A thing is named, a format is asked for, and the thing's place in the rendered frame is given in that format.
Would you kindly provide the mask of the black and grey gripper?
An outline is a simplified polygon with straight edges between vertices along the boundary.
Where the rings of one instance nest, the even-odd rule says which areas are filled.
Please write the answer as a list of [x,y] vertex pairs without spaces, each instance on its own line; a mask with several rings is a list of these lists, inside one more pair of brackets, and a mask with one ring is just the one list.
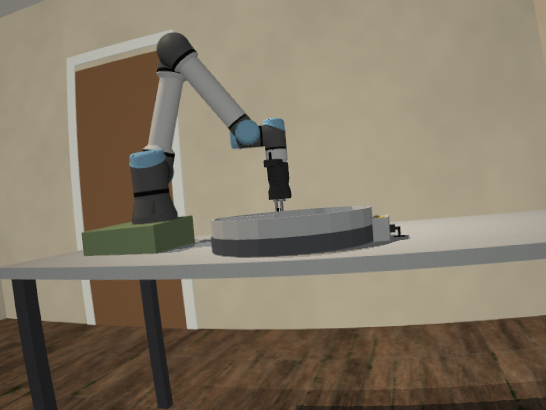
[[280,211],[284,211],[283,201],[292,198],[289,187],[288,162],[286,162],[288,160],[287,149],[274,149],[265,152],[264,167],[267,168],[270,186],[268,191],[269,200],[275,202],[275,212],[279,211],[278,201],[280,201]]

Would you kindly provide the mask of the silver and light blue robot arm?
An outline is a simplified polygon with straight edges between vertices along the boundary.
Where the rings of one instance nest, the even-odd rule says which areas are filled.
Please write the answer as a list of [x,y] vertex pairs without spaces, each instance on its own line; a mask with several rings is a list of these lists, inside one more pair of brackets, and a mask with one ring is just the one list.
[[160,80],[149,142],[143,152],[131,154],[129,162],[135,201],[133,225],[178,218],[168,185],[174,176],[172,144],[186,80],[228,127],[233,149],[264,146],[265,151],[287,149],[284,121],[265,119],[261,126],[252,121],[198,59],[198,53],[185,36],[176,32],[162,36],[157,44],[157,55]]

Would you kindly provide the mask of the grey round turntable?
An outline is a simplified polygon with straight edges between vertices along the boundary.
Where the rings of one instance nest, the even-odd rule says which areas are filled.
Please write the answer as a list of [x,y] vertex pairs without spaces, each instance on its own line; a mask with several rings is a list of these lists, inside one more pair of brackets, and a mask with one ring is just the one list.
[[[373,226],[373,230],[372,230]],[[335,251],[390,241],[400,226],[388,215],[372,218],[371,206],[277,211],[211,220],[212,253],[226,257],[273,257]],[[212,241],[213,239],[213,241]]]

